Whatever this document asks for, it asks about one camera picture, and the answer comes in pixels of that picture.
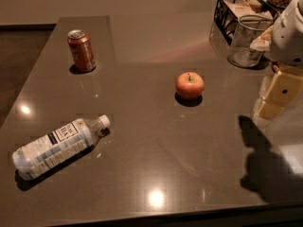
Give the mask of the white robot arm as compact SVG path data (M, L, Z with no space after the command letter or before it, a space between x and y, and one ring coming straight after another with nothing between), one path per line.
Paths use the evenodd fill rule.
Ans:
M292 0L250 47L268 51L280 65L257 109L259 117L272 120L302 91L303 0Z

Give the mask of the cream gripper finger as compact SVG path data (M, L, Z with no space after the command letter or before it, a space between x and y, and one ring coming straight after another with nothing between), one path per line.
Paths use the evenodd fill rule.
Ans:
M303 90L303 69L281 67L260 86L257 116L272 120Z

